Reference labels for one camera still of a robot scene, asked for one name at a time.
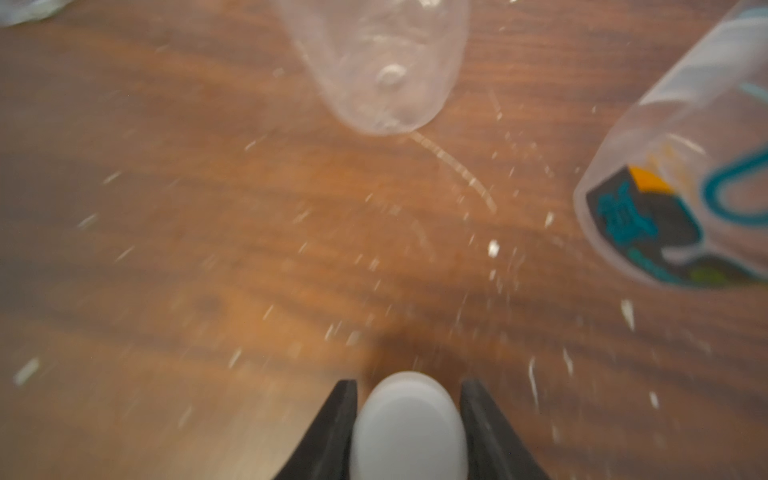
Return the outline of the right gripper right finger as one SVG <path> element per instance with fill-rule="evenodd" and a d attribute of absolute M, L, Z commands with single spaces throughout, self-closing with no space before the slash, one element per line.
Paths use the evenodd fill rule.
<path fill-rule="evenodd" d="M 461 384 L 459 410 L 471 480 L 548 480 L 482 382 Z"/>

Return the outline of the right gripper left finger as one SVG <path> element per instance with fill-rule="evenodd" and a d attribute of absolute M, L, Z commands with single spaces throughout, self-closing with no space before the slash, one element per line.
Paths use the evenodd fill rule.
<path fill-rule="evenodd" d="M 350 448 L 357 412 L 357 381 L 338 381 L 273 479 L 349 479 Z"/>

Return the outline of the white cap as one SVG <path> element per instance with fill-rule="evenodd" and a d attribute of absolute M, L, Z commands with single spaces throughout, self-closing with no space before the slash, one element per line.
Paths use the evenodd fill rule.
<path fill-rule="evenodd" d="M 468 471 L 464 425 L 440 383 L 405 371 L 372 390 L 353 427 L 351 479 L 466 479 Z"/>

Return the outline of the round clear bottle front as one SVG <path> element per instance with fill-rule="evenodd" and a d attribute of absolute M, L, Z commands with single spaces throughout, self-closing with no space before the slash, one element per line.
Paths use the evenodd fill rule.
<path fill-rule="evenodd" d="M 627 276 L 766 283 L 765 2 L 738 2 L 631 106 L 573 200 L 587 240 Z"/>

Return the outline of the round clear bottle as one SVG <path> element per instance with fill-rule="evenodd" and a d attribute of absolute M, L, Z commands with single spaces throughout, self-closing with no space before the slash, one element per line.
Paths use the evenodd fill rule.
<path fill-rule="evenodd" d="M 587 240 L 627 276 L 766 283 L 765 2 L 738 2 L 631 106 L 573 200 Z"/>
<path fill-rule="evenodd" d="M 274 6 L 324 102 L 348 127 L 374 136 L 408 133 L 443 109 L 462 65 L 470 2 Z"/>

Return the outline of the square clear bottle with label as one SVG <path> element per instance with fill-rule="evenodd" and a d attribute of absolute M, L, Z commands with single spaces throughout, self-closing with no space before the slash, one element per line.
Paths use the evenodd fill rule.
<path fill-rule="evenodd" d="M 45 20 L 70 3 L 72 0 L 1 0 L 1 27 Z"/>

